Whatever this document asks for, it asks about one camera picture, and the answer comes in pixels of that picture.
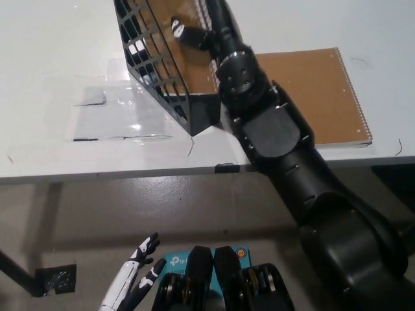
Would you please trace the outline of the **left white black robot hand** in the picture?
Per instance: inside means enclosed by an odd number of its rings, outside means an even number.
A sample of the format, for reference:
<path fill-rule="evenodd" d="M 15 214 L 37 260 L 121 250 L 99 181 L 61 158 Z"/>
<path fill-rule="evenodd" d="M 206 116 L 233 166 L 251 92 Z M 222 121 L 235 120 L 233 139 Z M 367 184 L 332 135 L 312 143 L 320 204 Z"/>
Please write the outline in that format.
<path fill-rule="evenodd" d="M 99 310 L 136 309 L 149 293 L 167 263 L 164 258 L 158 260 L 148 273 L 137 284 L 134 284 L 139 270 L 147 264 L 153 263 L 153 258 L 150 255 L 155 252 L 159 244 L 159 234 L 154 233 L 138 245 L 117 272 L 101 301 Z"/>

